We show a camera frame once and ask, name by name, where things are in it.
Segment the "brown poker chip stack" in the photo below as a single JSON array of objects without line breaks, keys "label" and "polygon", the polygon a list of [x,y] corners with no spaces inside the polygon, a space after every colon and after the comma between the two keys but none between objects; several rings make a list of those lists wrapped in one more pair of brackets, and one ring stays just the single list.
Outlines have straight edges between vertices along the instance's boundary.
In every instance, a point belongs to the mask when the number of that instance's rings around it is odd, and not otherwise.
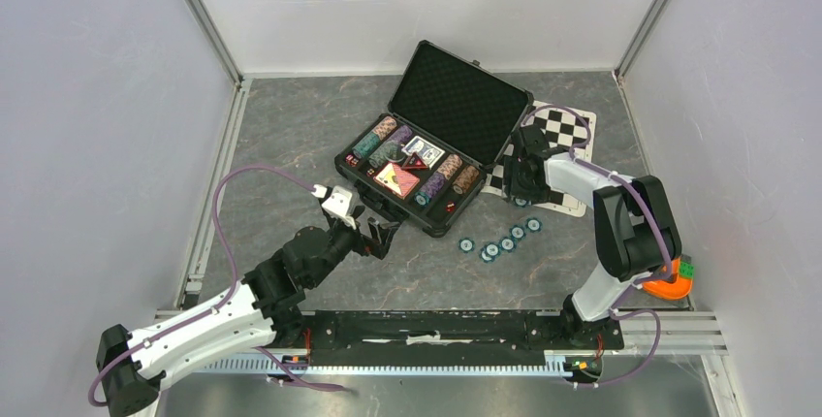
[{"label": "brown poker chip stack", "polygon": [[458,195],[467,192],[478,178],[479,173],[480,171],[474,166],[466,166],[453,181],[452,188],[454,192]]}]

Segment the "orange blue poker chip stack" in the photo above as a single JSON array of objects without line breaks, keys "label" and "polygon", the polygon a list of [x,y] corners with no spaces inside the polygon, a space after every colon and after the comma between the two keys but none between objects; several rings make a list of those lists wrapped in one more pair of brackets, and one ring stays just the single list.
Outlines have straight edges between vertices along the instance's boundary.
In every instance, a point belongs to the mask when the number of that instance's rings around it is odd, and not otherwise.
[{"label": "orange blue poker chip stack", "polygon": [[436,172],[442,175],[446,180],[451,179],[453,175],[462,166],[462,159],[457,154],[450,154],[446,157],[442,164],[440,164]]}]

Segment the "green yellow blue chip stack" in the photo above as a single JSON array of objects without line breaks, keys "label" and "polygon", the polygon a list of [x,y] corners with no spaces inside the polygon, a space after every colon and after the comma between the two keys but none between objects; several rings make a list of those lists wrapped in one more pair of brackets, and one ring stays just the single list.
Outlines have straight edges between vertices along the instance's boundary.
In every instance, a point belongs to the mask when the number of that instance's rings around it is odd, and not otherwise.
[{"label": "green yellow blue chip stack", "polygon": [[399,146],[398,144],[391,144],[385,141],[382,143],[369,157],[368,163],[373,168],[378,168],[384,165],[387,161],[385,159],[385,153],[388,148],[391,146]]}]

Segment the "teal poker chip stack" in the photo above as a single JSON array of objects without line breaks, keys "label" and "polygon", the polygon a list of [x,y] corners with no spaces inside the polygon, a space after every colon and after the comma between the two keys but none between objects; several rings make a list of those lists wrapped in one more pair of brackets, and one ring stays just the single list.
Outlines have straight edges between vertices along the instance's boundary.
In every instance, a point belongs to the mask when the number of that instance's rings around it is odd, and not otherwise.
[{"label": "teal poker chip stack", "polygon": [[365,134],[352,148],[352,154],[363,159],[367,157],[380,143],[382,139],[374,132]]}]

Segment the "black poker case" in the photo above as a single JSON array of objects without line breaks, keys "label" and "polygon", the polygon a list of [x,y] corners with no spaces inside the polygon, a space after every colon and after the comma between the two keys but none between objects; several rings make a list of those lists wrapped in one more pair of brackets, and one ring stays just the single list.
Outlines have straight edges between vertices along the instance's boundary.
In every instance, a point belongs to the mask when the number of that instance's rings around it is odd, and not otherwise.
[{"label": "black poker case", "polygon": [[[420,41],[408,63],[398,87],[380,114],[363,130],[333,163],[336,170],[359,192],[364,203],[391,221],[409,220],[433,238],[445,236],[468,204],[479,193],[510,139],[511,133],[524,119],[533,101],[532,94],[480,67],[476,62],[460,58],[432,42]],[[397,127],[410,127],[414,136],[422,136],[445,150],[439,161],[424,171],[409,171],[420,179],[417,187],[405,199],[391,193],[374,180],[384,165],[373,168],[368,157],[393,133],[390,133],[367,157],[352,154],[354,145],[380,120],[392,116]],[[448,179],[427,206],[415,202],[415,194],[436,172],[450,154],[462,159],[462,166]],[[353,155],[360,160],[355,168],[346,162]],[[453,181],[468,165],[480,173],[471,188],[458,195]],[[376,173],[368,176],[373,168]],[[456,208],[446,211],[448,203]]]}]

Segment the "purple poker chip stack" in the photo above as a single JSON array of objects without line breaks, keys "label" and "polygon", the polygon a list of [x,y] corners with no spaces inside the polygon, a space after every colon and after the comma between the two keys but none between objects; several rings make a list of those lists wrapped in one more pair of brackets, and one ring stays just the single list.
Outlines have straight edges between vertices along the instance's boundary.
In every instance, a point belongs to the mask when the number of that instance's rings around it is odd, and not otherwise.
[{"label": "purple poker chip stack", "polygon": [[387,142],[391,144],[398,144],[399,147],[404,147],[414,136],[413,130],[407,125],[399,126],[387,138]]}]

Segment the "pink poker chip stack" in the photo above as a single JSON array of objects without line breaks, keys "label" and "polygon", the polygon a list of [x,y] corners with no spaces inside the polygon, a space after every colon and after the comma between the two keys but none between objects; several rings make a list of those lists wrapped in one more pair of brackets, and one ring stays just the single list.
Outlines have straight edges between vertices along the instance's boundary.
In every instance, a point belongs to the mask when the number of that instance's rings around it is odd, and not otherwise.
[{"label": "pink poker chip stack", "polygon": [[373,127],[372,133],[378,138],[379,141],[383,141],[390,133],[394,131],[396,127],[396,120],[392,116],[385,116],[376,126]]}]

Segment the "black red all-in triangle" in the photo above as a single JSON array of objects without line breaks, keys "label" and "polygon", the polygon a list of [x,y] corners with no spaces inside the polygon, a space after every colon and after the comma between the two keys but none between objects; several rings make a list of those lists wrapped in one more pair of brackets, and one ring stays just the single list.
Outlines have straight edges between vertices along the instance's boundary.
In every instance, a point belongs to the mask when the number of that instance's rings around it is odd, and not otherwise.
[{"label": "black red all-in triangle", "polygon": [[400,168],[404,171],[424,171],[428,169],[428,165],[418,153],[412,152],[402,162]]}]

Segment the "clear dealer button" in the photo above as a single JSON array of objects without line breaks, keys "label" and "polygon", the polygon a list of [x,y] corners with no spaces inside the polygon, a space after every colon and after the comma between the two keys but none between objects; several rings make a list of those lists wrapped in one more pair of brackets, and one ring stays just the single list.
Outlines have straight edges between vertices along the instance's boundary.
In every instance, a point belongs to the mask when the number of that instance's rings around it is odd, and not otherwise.
[{"label": "clear dealer button", "polygon": [[406,158],[401,146],[391,146],[385,153],[385,159],[390,163],[403,163]]}]

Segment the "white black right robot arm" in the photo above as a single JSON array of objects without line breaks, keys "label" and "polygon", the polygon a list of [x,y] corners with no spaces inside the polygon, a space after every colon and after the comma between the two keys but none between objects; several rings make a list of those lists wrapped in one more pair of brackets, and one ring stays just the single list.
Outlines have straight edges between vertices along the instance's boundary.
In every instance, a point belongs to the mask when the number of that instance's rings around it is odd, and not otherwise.
[{"label": "white black right robot arm", "polygon": [[552,147],[536,125],[514,131],[512,144],[503,178],[509,199],[543,204],[555,191],[593,211],[599,263],[566,299],[559,322],[562,339],[584,347],[598,336],[599,321],[615,317],[628,289],[670,273],[681,256],[665,188],[655,176],[607,171],[576,156],[574,148]]}]

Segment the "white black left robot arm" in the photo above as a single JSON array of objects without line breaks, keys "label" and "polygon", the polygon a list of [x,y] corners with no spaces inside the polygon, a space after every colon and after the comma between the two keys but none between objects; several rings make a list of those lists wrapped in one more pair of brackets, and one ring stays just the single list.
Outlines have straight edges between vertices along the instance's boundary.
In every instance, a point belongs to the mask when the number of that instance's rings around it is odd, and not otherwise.
[{"label": "white black left robot arm", "polygon": [[248,349],[293,346],[304,334],[299,305],[350,254],[383,259],[399,227],[368,219],[368,234],[330,219],[304,227],[267,260],[214,298],[150,327],[117,324],[100,339],[88,393],[111,416],[129,416],[200,366]]}]

